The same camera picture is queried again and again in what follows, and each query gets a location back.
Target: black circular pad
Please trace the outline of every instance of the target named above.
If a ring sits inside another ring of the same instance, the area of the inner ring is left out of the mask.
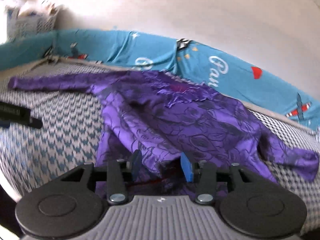
[[[36,238],[67,238],[94,226],[103,210],[100,198],[79,183],[48,183],[17,203],[16,218]]]
[[[62,217],[71,213],[77,201],[68,195],[52,195],[39,203],[39,210],[48,217]]]
[[[304,202],[273,183],[245,183],[228,193],[219,210],[231,227],[257,238],[298,233],[307,217]]]

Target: blue gripper pad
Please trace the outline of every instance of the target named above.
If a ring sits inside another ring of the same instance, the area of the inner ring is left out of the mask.
[[[181,153],[180,164],[187,182],[193,182],[193,167],[185,153]]]

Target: floral print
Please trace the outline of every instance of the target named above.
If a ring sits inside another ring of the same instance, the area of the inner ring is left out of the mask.
[[[192,195],[194,187],[184,182],[180,168],[181,152],[218,167],[237,162],[274,182],[264,161],[288,166],[309,181],[318,171],[315,152],[287,147],[240,101],[206,85],[180,83],[162,72],[14,77],[9,88],[79,90],[97,96],[105,129],[96,165],[127,159],[140,149],[143,167],[136,184],[129,186],[135,193]],[[97,184],[97,193],[105,196],[104,183]]]

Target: star print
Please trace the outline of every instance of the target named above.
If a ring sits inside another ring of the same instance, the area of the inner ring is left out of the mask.
[[[132,36],[132,38],[135,39],[136,37],[138,37],[138,36],[140,36],[140,35],[139,35],[138,33],[134,33],[134,34],[132,34],[131,36]]]

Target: white wall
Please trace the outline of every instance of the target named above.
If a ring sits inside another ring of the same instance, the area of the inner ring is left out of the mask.
[[[60,28],[116,26],[194,39],[320,99],[320,0],[52,1],[69,9],[60,15]]]

